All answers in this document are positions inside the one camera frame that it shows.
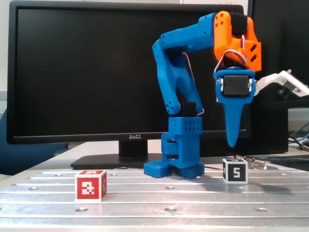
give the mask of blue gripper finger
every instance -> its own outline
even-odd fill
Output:
[[[234,147],[238,139],[241,113],[243,105],[239,103],[223,103],[225,113],[225,127],[227,142],[230,147]]]
[[[252,80],[252,88],[247,97],[226,97],[222,93],[221,80],[225,75],[246,75]],[[234,147],[239,134],[241,113],[244,104],[251,103],[255,93],[255,72],[253,70],[227,69],[214,72],[218,102],[224,105],[225,127],[228,144]]]

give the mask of blue chair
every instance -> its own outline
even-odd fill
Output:
[[[6,110],[0,118],[0,174],[15,175],[54,156],[68,144],[8,144]]]

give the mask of number 5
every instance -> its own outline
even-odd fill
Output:
[[[240,168],[234,168],[234,177],[235,178],[240,178]]]

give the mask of red cube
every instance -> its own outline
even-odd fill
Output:
[[[106,170],[86,170],[75,175],[75,201],[100,202],[107,192]]]

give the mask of monitor stand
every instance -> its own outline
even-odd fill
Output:
[[[161,159],[162,153],[148,154],[147,140],[119,141],[119,154],[84,156],[71,167],[74,170],[144,168],[144,163]]]

